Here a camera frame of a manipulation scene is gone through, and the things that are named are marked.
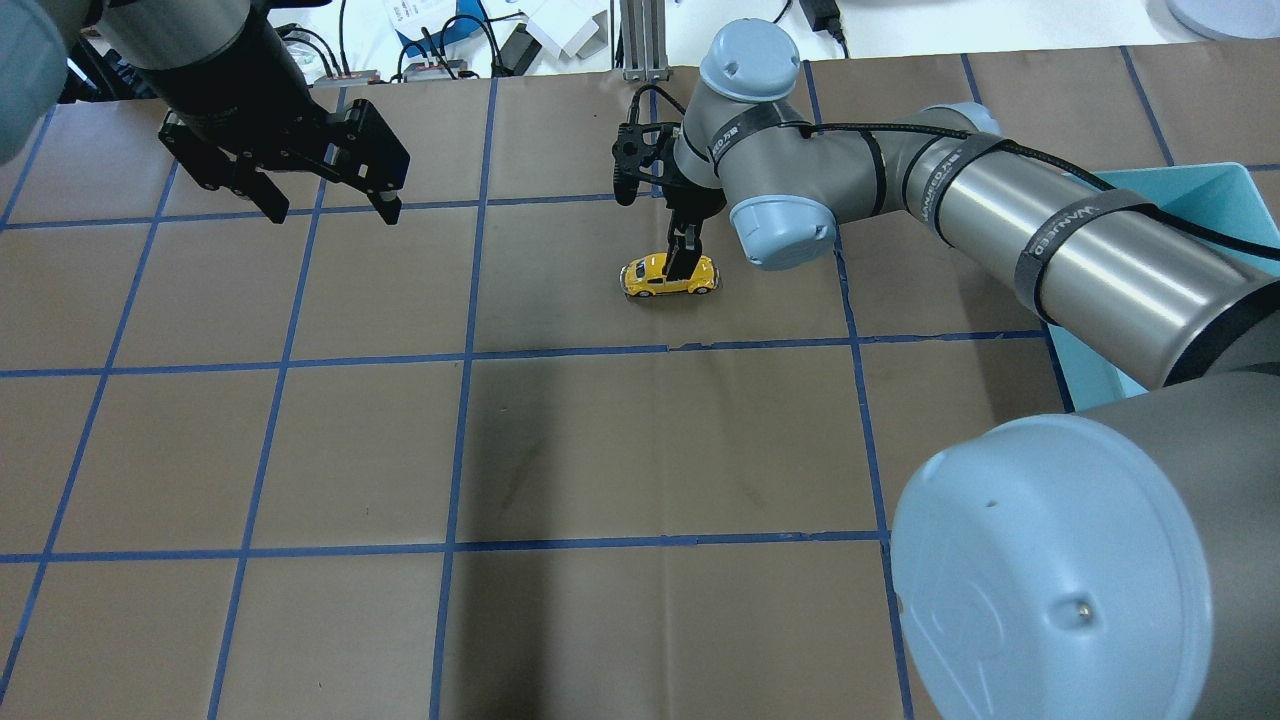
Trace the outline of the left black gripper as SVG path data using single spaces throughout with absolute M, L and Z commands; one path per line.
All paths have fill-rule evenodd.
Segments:
M 385 224 L 399 222 L 411 155 L 366 99 L 334 113 L 311 104 L 293 118 L 204 129 L 169 111 L 157 137 L 196 184 L 229 190 L 274 224 L 285 222 L 291 201 L 270 176 L 287 172 L 347 184 L 366 196 Z

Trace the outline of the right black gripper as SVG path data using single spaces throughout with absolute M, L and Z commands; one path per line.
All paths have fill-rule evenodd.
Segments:
M 671 213 L 664 275 L 667 281 L 690 281 L 703 255 L 703 224 L 724 209 L 724 191 L 689 179 L 675 160 L 663 161 L 660 179 L 660 195 Z

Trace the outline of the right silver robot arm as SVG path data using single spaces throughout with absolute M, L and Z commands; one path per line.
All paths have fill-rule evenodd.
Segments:
M 1004 423 L 902 488 L 904 644 L 946 719 L 1277 716 L 1277 277 L 1247 243 L 1055 170 L 978 102 L 819 126 L 792 40 L 718 32 L 658 158 L 669 245 L 726 209 L 749 263 L 905 214 L 977 277 L 966 315 L 1066 331 L 1138 384 Z

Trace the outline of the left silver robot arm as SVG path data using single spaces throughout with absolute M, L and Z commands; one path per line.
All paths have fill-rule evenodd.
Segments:
M 282 223 L 275 172 L 364 193 L 389 225 L 410 152 L 365 99 L 328 111 L 310 92 L 262 1 L 5 1 L 3 149 L 12 160 L 58 99 L 72 45 L 95 27 L 168 105 L 157 133 L 196 184 L 229 190 Z

